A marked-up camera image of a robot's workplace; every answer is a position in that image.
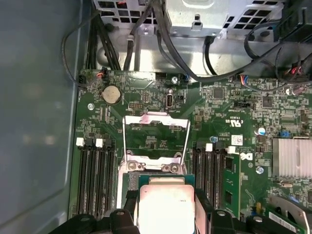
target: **aluminum heatsink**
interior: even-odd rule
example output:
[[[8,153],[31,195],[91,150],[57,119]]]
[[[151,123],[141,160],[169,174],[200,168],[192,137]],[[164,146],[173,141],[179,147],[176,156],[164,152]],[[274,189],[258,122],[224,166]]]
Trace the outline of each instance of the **aluminum heatsink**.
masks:
[[[273,176],[312,178],[312,140],[273,139]]]

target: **black ram slot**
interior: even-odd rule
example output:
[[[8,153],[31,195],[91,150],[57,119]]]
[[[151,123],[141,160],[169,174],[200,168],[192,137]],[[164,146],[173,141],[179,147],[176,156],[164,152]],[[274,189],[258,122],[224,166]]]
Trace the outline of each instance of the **black ram slot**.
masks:
[[[80,151],[80,167],[78,179],[77,213],[83,214],[85,171],[86,171],[86,151]]]
[[[114,173],[114,151],[108,148],[105,154],[105,206],[104,212],[107,212],[112,207],[113,193],[113,173]]]
[[[97,220],[102,218],[103,214],[103,195],[104,195],[104,152],[100,151],[98,153],[98,163],[97,163],[97,197],[96,197],[96,214]]]

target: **cable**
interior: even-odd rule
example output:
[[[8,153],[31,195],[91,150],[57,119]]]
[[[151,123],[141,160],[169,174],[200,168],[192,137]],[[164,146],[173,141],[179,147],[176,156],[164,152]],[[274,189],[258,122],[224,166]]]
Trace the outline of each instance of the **cable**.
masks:
[[[79,25],[77,25],[75,28],[73,28],[72,30],[70,30],[67,34],[65,34],[65,36],[62,39],[62,44],[61,44],[61,52],[62,52],[62,60],[63,60],[63,66],[65,68],[65,71],[69,77],[69,79],[76,84],[78,87],[81,88],[86,88],[88,86],[90,86],[91,84],[93,84],[96,80],[97,77],[95,77],[93,80],[91,80],[89,83],[87,84],[80,84],[77,80],[75,80],[75,78],[73,77],[73,75],[71,74],[68,64],[67,64],[67,59],[66,59],[66,53],[65,53],[65,46],[66,46],[66,41],[69,38],[69,36],[75,32],[76,30],[78,30],[79,28],[83,27],[84,25],[86,25],[90,20],[92,20],[94,17],[96,17],[99,14],[98,11],[95,11],[89,18],[83,20]]]
[[[159,51],[160,51],[161,55],[162,55],[162,56],[164,57],[164,59],[165,59],[168,63],[170,63],[173,67],[175,67],[175,68],[181,70],[181,68],[179,67],[179,65],[177,65],[177,63],[176,63],[174,60],[172,60],[172,59],[166,54],[166,52],[164,51],[164,49],[162,48],[162,45],[161,45],[161,35],[160,35],[160,33],[159,33],[158,30],[157,30],[157,32],[156,32],[156,35],[157,35],[158,48],[159,48]]]
[[[205,60],[206,60],[206,64],[208,67],[208,70],[210,71],[210,73],[212,75],[217,75],[217,73],[215,72],[213,66],[210,63],[210,59],[209,59],[209,50],[210,50],[210,45],[214,42],[215,37],[206,37],[205,39]]]
[[[131,58],[132,58],[132,53],[133,53],[133,47],[134,47],[134,40],[135,40],[135,34],[138,30],[138,28],[141,26],[141,24],[143,24],[145,22],[145,20],[147,19],[147,17],[150,15],[150,13],[152,12],[152,8],[150,5],[148,5],[143,13],[143,15],[138,19],[138,21],[135,23],[135,25],[133,26],[131,32],[130,32],[130,36],[132,36],[132,38],[130,40],[128,40],[128,46],[127,46],[127,56],[125,59],[125,63],[123,65],[123,70],[124,71],[128,71],[130,68],[130,62],[131,62]]]
[[[284,87],[287,86],[287,84],[283,84],[281,86],[278,86],[274,89],[258,89],[258,88],[254,88],[254,87],[251,87],[249,85],[246,84],[246,81],[248,79],[248,76],[244,76],[244,75],[240,75],[240,79],[242,81],[242,85],[245,86],[246,88],[252,90],[252,91],[255,91],[255,92],[262,92],[262,93],[273,93],[273,92],[276,92],[278,90],[281,90],[283,89]]]
[[[174,47],[171,38],[169,36],[169,33],[167,31],[166,28],[166,23],[165,23],[165,19],[162,13],[162,8],[160,5],[159,1],[152,1],[152,5],[153,5],[153,9],[154,9],[154,14],[158,23],[158,28],[161,34],[162,39],[164,40],[169,53],[171,54],[172,58],[177,62],[177,64],[193,79],[195,79],[198,82],[203,82],[203,83],[211,83],[211,82],[216,82],[216,81],[220,81],[223,79],[226,79],[228,77],[232,77],[235,76],[237,74],[243,73],[245,70],[247,70],[248,68],[254,66],[255,64],[263,61],[268,55],[270,55],[271,53],[275,52],[276,50],[278,50],[281,46],[282,43],[274,46],[272,49],[270,49],[269,51],[267,51],[266,53],[264,53],[262,56],[260,56],[259,58],[255,59],[254,61],[252,61],[251,63],[236,69],[232,72],[228,72],[219,76],[212,76],[212,77],[198,77],[197,75],[195,75],[195,73],[187,66],[187,64],[184,62],[184,60],[181,58],[180,54],[178,53],[178,51],[176,50],[176,48]]]
[[[93,3],[92,3],[92,8],[94,10],[96,10],[96,7]],[[105,24],[103,23],[100,15],[98,17],[96,17],[96,22],[97,22],[97,33],[98,33],[98,35],[102,41],[103,48],[104,48],[104,51],[106,53],[106,57],[107,57],[107,60],[110,64],[111,69],[121,70],[115,48],[112,44],[111,39],[108,36],[108,33],[106,31],[106,28],[105,28]]]
[[[107,57],[108,65],[112,70],[116,70],[116,65],[113,61],[112,53],[110,49],[108,48],[108,45],[106,43],[106,39],[103,33],[105,31],[105,26],[103,25],[103,21],[100,16],[97,16],[95,18],[95,21],[96,21],[96,26],[97,26],[97,33],[102,42],[102,46],[105,51],[105,55]]]
[[[279,57],[281,55],[281,52],[282,52],[282,47],[278,50],[277,54],[276,54],[276,58],[275,58],[275,75],[276,77],[278,78],[279,81],[281,82],[284,82],[286,84],[295,84],[295,85],[304,85],[304,84],[311,84],[312,83],[312,80],[310,81],[304,81],[304,82],[293,82],[292,80],[296,78],[296,76],[298,75],[298,72],[300,70],[300,67],[301,66],[301,58],[300,58],[300,53],[298,54],[298,64],[297,64],[297,68],[296,68],[296,72],[294,73],[294,75],[290,78],[290,80],[285,80],[283,79],[279,73],[278,73],[278,60],[279,60]]]

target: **black cable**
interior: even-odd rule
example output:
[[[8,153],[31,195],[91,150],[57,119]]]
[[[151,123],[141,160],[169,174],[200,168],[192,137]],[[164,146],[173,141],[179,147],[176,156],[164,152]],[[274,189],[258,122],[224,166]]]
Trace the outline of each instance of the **black cable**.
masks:
[[[159,48],[159,51],[161,53],[161,55],[164,57],[164,59],[170,63],[173,67],[181,70],[181,68],[179,67],[179,65],[177,65],[177,63],[172,60],[167,54],[166,52],[164,51],[164,49],[162,48],[162,45],[161,45],[161,35],[160,35],[160,32],[157,30],[156,32],[156,35],[157,35],[157,43],[158,43],[158,48]]]
[[[72,30],[70,30],[67,34],[65,34],[65,36],[62,39],[62,44],[61,44],[61,53],[62,53],[62,60],[63,60],[63,66],[65,68],[65,71],[69,77],[69,79],[76,84],[78,87],[81,88],[86,88],[88,86],[90,86],[91,84],[93,84],[96,80],[97,77],[95,77],[93,80],[91,80],[89,83],[87,84],[80,84],[77,80],[75,80],[75,78],[73,77],[73,75],[71,74],[68,64],[67,64],[67,60],[66,60],[66,53],[65,53],[65,46],[66,46],[66,41],[69,38],[69,36],[75,32],[76,30],[78,30],[79,28],[83,27],[84,25],[86,25],[90,20],[92,20],[94,17],[96,17],[99,14],[98,11],[95,11],[89,18],[83,20],[79,25],[77,25],[75,28],[73,28]]]
[[[162,39],[164,40],[169,53],[171,54],[172,58],[177,62],[177,64],[184,70],[186,71],[186,73],[192,77],[193,79],[195,79],[198,82],[203,82],[203,83],[211,83],[211,82],[216,82],[216,81],[220,81],[223,79],[226,79],[228,77],[232,77],[235,76],[237,74],[241,74],[243,73],[245,70],[247,70],[248,68],[254,66],[255,64],[260,63],[261,61],[263,61],[266,57],[268,57],[268,55],[270,55],[271,53],[275,52],[276,50],[278,50],[281,46],[282,43],[274,46],[272,49],[270,49],[269,51],[267,51],[266,53],[264,53],[262,56],[260,56],[259,58],[255,59],[254,61],[252,61],[251,63],[236,69],[235,71],[232,72],[228,72],[219,76],[213,76],[213,77],[198,77],[197,75],[195,75],[195,73],[188,67],[188,65],[184,62],[184,60],[181,58],[180,54],[178,53],[178,51],[175,49],[171,38],[169,36],[169,33],[167,31],[166,28],[166,23],[165,23],[165,19],[162,13],[162,8],[160,5],[159,1],[153,1],[153,9],[154,9],[154,14],[157,20],[157,24],[158,24],[158,28],[161,34]]]
[[[205,39],[205,60],[206,60],[206,64],[208,67],[208,70],[210,71],[210,73],[212,75],[217,75],[217,73],[215,72],[213,66],[210,63],[210,58],[209,58],[209,50],[210,50],[210,45],[214,42],[215,37],[206,37]]]
[[[96,26],[97,26],[97,33],[98,33],[98,36],[102,42],[102,46],[103,46],[103,49],[105,51],[105,55],[107,57],[108,65],[112,70],[116,70],[117,67],[113,61],[112,53],[108,47],[108,44],[106,43],[106,39],[104,36],[105,26],[103,24],[101,16],[100,15],[96,16],[95,21],[96,21]]]
[[[128,46],[127,46],[127,56],[125,59],[125,63],[123,65],[123,70],[124,71],[128,71],[130,68],[130,62],[131,62],[131,58],[132,58],[132,53],[133,53],[133,47],[134,47],[134,40],[135,40],[135,35],[137,33],[138,28],[141,26],[141,24],[143,24],[145,22],[145,20],[147,19],[147,17],[151,14],[152,12],[152,8],[151,6],[147,6],[143,15],[138,19],[138,21],[135,23],[135,25],[133,26],[131,32],[130,32],[130,36],[132,36],[132,39],[128,40]]]

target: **metal bracket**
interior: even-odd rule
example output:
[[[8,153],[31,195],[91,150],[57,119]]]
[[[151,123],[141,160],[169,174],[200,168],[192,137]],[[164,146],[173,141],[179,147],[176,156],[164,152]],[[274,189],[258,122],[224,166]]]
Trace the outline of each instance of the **metal bracket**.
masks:
[[[185,137],[185,142],[184,142],[184,147],[183,147],[183,153],[179,161],[179,164],[182,165],[184,162],[187,142],[188,142],[189,133],[190,133],[190,121],[188,119],[171,118],[170,115],[165,112],[148,112],[142,116],[125,116],[123,118],[122,130],[123,130],[123,149],[124,149],[125,163],[127,164],[129,157],[131,156],[130,154],[127,153],[126,125],[133,124],[133,123],[150,124],[152,122],[161,122],[165,126],[180,126],[186,129],[186,137]]]

